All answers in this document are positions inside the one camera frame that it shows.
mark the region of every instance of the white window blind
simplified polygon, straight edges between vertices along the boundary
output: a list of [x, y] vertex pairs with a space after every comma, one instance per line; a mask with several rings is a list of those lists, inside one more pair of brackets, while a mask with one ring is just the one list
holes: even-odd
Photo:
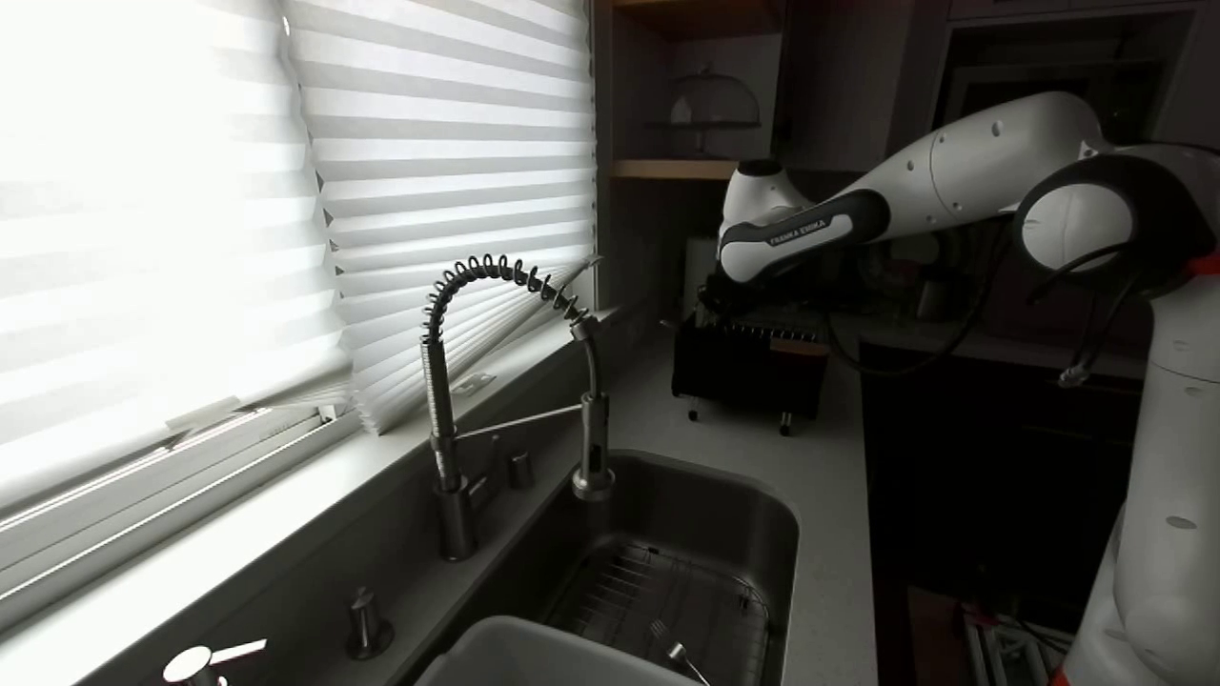
[[0, 7], [0, 513], [339, 370], [276, 0]]
[[[421, 396], [430, 281], [464, 254], [553, 277], [590, 259], [597, 93], [584, 0], [286, 0], [354, 403], [387, 432]], [[448, 315], [463, 367], [530, 312], [490, 281]]]

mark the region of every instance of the sink basin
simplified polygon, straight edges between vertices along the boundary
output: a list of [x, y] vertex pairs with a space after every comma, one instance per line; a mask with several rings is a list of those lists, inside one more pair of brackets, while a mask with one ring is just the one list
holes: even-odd
[[674, 671], [524, 619], [486, 619], [430, 659], [421, 686], [692, 686]]
[[612, 466], [613, 500], [562, 486], [405, 683], [468, 625], [513, 613], [679, 676], [694, 662], [712, 686], [780, 686], [796, 517], [738, 475], [652, 453]]

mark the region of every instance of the faucet spout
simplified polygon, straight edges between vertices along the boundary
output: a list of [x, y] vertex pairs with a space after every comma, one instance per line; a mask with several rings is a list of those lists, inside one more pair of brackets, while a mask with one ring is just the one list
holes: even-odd
[[505, 425], [524, 425], [524, 423], [538, 423], [550, 417], [579, 411], [584, 451], [579, 451], [579, 466], [574, 471], [574, 494], [584, 502], [604, 502], [613, 490], [613, 470], [608, 457], [612, 396], [604, 391], [604, 357], [598, 357], [598, 344], [597, 344], [597, 315], [588, 315], [574, 295], [562, 295], [550, 287], [550, 277], [538, 277], [538, 268], [528, 269], [524, 262], [508, 262], [508, 254], [463, 259], [434, 287], [430, 307], [429, 307], [429, 329], [421, 339], [429, 411], [430, 411], [430, 466], [434, 466], [439, 502], [444, 502], [444, 555], [448, 561], [464, 561], [477, 550], [468, 485], [457, 466], [457, 445], [463, 445], [463, 437], [486, 436], [486, 432], [457, 436], [455, 403], [450, 403], [448, 347], [444, 347], [444, 315], [448, 315], [455, 295], [468, 281], [481, 281], [481, 277], [514, 281], [514, 287], [538, 295], [544, 303], [553, 303], [574, 324], [574, 339], [584, 347], [584, 367], [588, 367], [588, 391], [579, 396], [576, 406], [513, 418]]

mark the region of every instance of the shelf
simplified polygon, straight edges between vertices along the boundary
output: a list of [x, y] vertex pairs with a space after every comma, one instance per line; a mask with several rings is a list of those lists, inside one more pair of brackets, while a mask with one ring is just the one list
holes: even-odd
[[666, 37], [724, 37], [781, 30], [781, 0], [613, 0], [613, 7]]
[[613, 179], [727, 179], [738, 160], [613, 160]]

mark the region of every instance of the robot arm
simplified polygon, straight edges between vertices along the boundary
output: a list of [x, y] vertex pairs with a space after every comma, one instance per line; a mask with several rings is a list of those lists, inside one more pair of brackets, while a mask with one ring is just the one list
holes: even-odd
[[1045, 269], [1151, 296], [1156, 331], [1128, 500], [1062, 683], [1220, 683], [1220, 155], [1109, 150], [1090, 108], [1031, 94], [960, 117], [809, 202], [743, 164], [724, 193], [711, 307], [842, 240], [895, 240], [1015, 212]]
[[1083, 98], [1045, 93], [919, 136], [829, 202], [802, 199], [773, 168], [743, 164], [724, 193], [720, 290], [763, 287], [842, 240], [895, 240], [1010, 212], [1034, 184], [1102, 146]]

